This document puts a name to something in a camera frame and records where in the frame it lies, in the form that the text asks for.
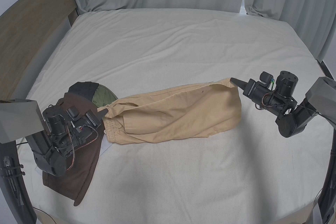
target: wrinkled sheet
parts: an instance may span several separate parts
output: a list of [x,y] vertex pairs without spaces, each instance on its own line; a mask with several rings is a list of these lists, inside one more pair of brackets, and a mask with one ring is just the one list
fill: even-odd
[[[89,12],[78,17],[28,98],[41,110],[72,84],[93,81],[119,98],[178,85],[286,70],[298,103],[322,76],[285,22],[193,9]],[[275,116],[239,92],[239,125],[209,138],[112,144],[82,203],[43,186],[29,146],[19,147],[35,207],[70,223],[270,223],[315,198],[327,171],[332,128],[314,118],[283,138]]]

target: white bed sheet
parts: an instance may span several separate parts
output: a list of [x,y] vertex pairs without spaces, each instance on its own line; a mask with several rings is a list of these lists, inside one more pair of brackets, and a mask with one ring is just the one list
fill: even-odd
[[[299,78],[300,103],[322,71],[285,22],[192,9],[89,12],[78,17],[28,98],[40,109],[77,81],[119,98],[189,83],[257,80],[281,70]],[[210,138],[113,144],[82,203],[43,186],[28,146],[19,148],[35,207],[70,223],[270,223],[310,203],[328,166],[332,128],[314,118],[283,138],[275,116],[242,95],[241,123]]]

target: brown pants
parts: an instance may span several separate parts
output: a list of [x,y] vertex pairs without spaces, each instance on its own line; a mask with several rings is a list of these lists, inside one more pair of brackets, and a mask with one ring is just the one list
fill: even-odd
[[107,139],[118,144],[209,137],[241,119],[238,88],[230,79],[191,84],[118,99],[103,118]]

